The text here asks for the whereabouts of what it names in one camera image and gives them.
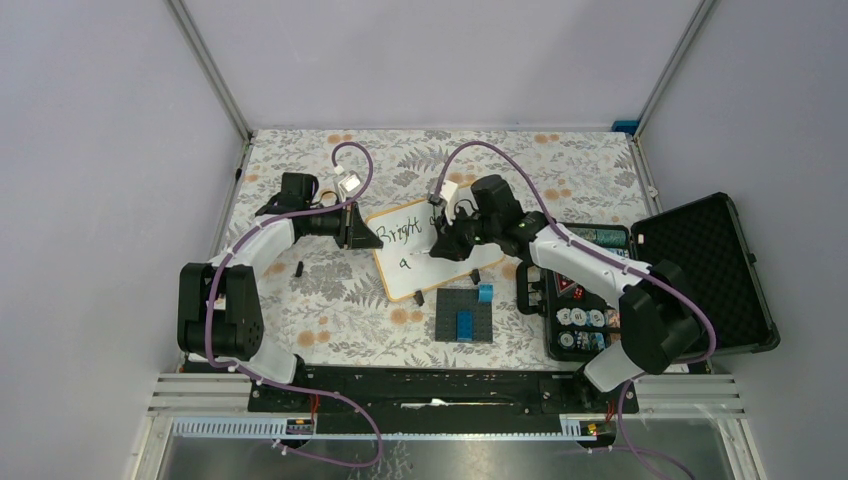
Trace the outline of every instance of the baseplate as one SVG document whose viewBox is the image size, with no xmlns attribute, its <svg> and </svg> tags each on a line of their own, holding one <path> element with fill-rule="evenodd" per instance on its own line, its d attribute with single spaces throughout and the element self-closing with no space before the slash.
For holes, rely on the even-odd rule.
<svg viewBox="0 0 848 480">
<path fill-rule="evenodd" d="M 436 341 L 456 342 L 456 314 L 471 312 L 474 332 L 471 343 L 491 343 L 492 304 L 477 301 L 477 289 L 440 288 L 436 291 Z"/>
</svg>

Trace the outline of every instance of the whiteboard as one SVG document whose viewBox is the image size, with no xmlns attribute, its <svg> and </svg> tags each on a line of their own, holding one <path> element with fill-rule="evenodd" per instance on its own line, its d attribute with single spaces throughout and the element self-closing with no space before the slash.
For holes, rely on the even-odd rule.
<svg viewBox="0 0 848 480">
<path fill-rule="evenodd" d="M 470 188 L 461 188 L 457 194 L 476 208 Z M 383 248 L 374 250 L 374 259 L 389 300 L 404 300 L 418 290 L 431 290 L 464 277 L 475 268 L 483 269 L 503 260 L 501 247 L 495 244 L 475 246 L 463 262 L 431 258 L 427 252 L 436 243 L 435 219 L 433 206 L 423 198 L 365 219 L 368 228 L 383 240 Z"/>
<path fill-rule="evenodd" d="M 253 129 L 609 129 L 700 0 L 187 0 Z"/>
</svg>

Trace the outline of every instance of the open case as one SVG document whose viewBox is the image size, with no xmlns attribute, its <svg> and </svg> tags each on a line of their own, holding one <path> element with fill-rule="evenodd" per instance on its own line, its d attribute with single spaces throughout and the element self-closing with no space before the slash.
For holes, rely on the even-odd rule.
<svg viewBox="0 0 848 480">
<path fill-rule="evenodd" d="M 618 225 L 566 226 L 575 233 L 586 228 L 627 232 Z M 626 248 L 620 250 L 624 256 L 649 264 L 667 259 L 683 269 L 694 300 L 715 327 L 717 354 L 768 351 L 780 343 L 754 269 L 756 257 L 748 249 L 738 212 L 728 195 L 716 193 L 636 222 L 626 238 Z M 617 312 L 600 297 L 544 269 L 538 281 L 528 281 L 529 266 L 522 264 L 516 274 L 518 305 L 522 313 L 545 318 L 549 356 L 561 361 L 587 361 L 617 341 Z M 597 318 L 593 324 L 593 317 L 599 314 L 603 320 Z M 703 352 L 706 347 L 704 335 L 688 353 Z"/>
</svg>

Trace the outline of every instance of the floral tablecloth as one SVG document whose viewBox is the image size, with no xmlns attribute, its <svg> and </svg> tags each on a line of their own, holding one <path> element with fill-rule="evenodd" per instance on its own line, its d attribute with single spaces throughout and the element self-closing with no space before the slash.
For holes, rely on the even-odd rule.
<svg viewBox="0 0 848 480">
<path fill-rule="evenodd" d="M 426 195 L 450 152 L 469 140 L 491 142 L 512 155 L 533 178 L 551 213 L 563 222 L 631 225 L 646 216 L 645 198 L 627 140 L 619 133 L 470 132 L 441 130 L 262 130 L 226 233 L 230 245 L 246 231 L 253 213 L 280 188 L 283 172 L 308 172 L 332 187 L 329 155 L 343 141 L 356 141 L 374 158 L 374 179 L 360 198 L 363 217 Z M 353 148 L 339 163 L 364 178 L 366 164 Z M 500 174 L 525 210 L 537 209 L 530 190 L 494 153 L 472 147 L 451 165 L 448 178 L 468 182 Z M 304 273 L 294 277 L 298 261 Z M 341 251 L 329 237 L 304 237 L 262 275 L 260 297 L 265 341 L 313 364 L 457 368 L 571 368 L 549 359 L 539 316 L 515 306 L 515 259 L 481 271 L 494 284 L 494 342 L 436 342 L 436 291 L 391 303 L 371 251 Z M 473 287 L 470 279 L 450 287 Z"/>
</svg>

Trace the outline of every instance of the white wall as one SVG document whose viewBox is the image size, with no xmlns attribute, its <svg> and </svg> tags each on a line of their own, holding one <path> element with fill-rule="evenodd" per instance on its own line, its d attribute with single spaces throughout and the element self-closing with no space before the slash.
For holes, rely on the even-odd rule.
<svg viewBox="0 0 848 480">
<path fill-rule="evenodd" d="M 120 478 L 240 143 L 164 2 L 0 11 L 0 478 Z"/>
<path fill-rule="evenodd" d="M 190 0 L 253 128 L 609 128 L 698 0 Z"/>
<path fill-rule="evenodd" d="M 845 475 L 846 25 L 844 0 L 721 2 L 644 136 L 663 206 L 729 193 L 759 259 L 782 343 L 723 363 L 770 480 Z"/>
</svg>

